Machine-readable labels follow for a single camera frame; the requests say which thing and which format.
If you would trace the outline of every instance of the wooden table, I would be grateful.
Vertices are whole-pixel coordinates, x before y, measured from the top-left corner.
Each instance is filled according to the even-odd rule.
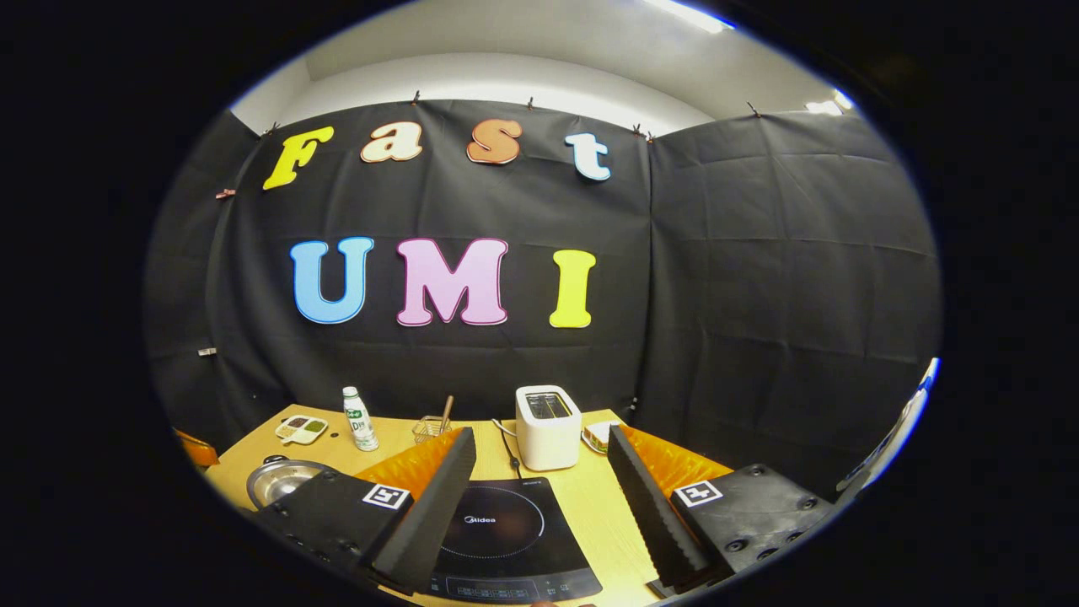
[[[310,445],[289,443],[282,445],[274,436],[274,429],[282,420],[292,415],[320,417],[329,423],[329,428]],[[361,452],[352,441],[343,412],[330,412],[301,405],[289,405],[279,414],[268,419],[228,452],[220,456],[221,464],[210,467],[206,477],[210,483],[233,505],[255,510],[247,497],[247,477],[271,455],[284,455],[291,459],[316,461],[330,466],[345,474],[356,474],[368,467],[415,444],[412,436],[414,419],[371,418],[379,449]],[[618,420],[610,410],[584,414],[584,425],[597,422]],[[516,432],[516,422],[500,420],[508,430]],[[495,481],[515,479],[513,468],[502,444],[501,431],[491,420],[452,422],[453,428],[468,426],[476,437],[476,467],[474,481]],[[513,437],[506,437],[514,455],[520,456]],[[645,587],[658,578],[652,560],[641,539],[629,505],[606,456],[577,443],[581,457],[577,465],[565,470],[533,472],[521,466],[521,477],[546,477],[558,503],[565,514],[581,550],[599,579],[603,591],[599,594],[572,601],[560,601],[557,605],[577,607],[595,603],[599,607],[634,607],[651,605],[656,595]],[[384,591],[419,605],[461,606],[474,605],[439,596],[413,594],[405,596],[383,588]]]

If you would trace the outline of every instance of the toaster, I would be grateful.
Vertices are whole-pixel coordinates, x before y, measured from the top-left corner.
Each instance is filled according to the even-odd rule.
[[[558,386],[517,389],[517,449],[529,470],[570,468],[581,455],[581,411]]]

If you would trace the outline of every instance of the letter m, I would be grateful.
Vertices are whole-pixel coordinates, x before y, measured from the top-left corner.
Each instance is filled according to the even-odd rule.
[[[426,295],[443,323],[453,319],[461,299],[468,293],[468,306],[461,320],[470,326],[496,326],[506,322],[498,292],[498,270],[502,256],[509,245],[497,238],[474,239],[450,271],[438,245],[431,238],[411,238],[397,245],[405,257],[405,309],[397,322],[405,327],[423,327],[433,316],[426,307]]]

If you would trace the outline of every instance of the wire basket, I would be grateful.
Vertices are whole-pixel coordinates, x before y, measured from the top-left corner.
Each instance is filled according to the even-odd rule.
[[[415,437],[415,443],[420,443],[438,437],[442,432],[449,432],[450,428],[453,427],[453,423],[447,420],[446,428],[442,428],[442,418],[437,415],[424,416],[420,422],[415,423],[412,427],[412,434]]]

